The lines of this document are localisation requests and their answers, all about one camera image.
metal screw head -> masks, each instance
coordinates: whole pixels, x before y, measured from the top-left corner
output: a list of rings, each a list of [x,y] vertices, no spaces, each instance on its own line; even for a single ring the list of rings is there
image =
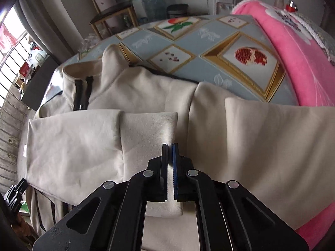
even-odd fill
[[[153,176],[153,171],[151,171],[151,170],[145,170],[145,171],[143,172],[143,175],[144,175],[145,177]]]
[[[197,176],[199,174],[197,170],[189,170],[187,173],[189,176]]]
[[[238,186],[239,186],[239,184],[238,184],[237,181],[232,180],[232,181],[228,182],[228,187],[230,187],[232,189],[236,189],[236,188],[238,188]]]
[[[104,187],[104,189],[109,190],[109,189],[111,189],[112,187],[114,187],[114,182],[112,182],[112,181],[106,181],[106,182],[103,184],[103,187]]]

chair seat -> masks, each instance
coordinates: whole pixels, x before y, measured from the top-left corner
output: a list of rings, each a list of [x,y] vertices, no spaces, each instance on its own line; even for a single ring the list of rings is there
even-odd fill
[[[101,13],[98,13],[91,21],[89,24],[94,24],[100,20],[102,20],[103,18],[105,17],[108,17],[110,15],[113,15],[114,13],[118,12],[118,11],[121,11],[123,9],[126,9],[126,8],[130,8],[132,6],[132,3],[131,1],[125,1],[125,2],[121,2],[121,3],[118,3],[114,6],[111,6],[103,11],[101,11]]]

water bottle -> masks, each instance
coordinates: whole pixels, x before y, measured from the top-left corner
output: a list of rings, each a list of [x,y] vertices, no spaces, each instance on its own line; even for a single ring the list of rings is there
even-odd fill
[[[149,22],[166,19],[165,0],[142,0],[142,4]]]

pomegranate print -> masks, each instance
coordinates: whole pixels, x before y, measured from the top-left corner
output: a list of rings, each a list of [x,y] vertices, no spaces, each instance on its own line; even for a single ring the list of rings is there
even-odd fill
[[[252,47],[242,47],[235,52],[235,58],[244,65],[267,63],[266,55],[260,50]]]

pink blanket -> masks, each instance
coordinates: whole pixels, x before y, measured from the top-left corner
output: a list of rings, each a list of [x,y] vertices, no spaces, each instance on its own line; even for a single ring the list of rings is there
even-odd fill
[[[252,15],[276,48],[301,106],[334,106],[335,68],[308,31],[287,11],[257,0],[244,0],[232,11]],[[313,249],[335,220],[335,202],[297,229]]]

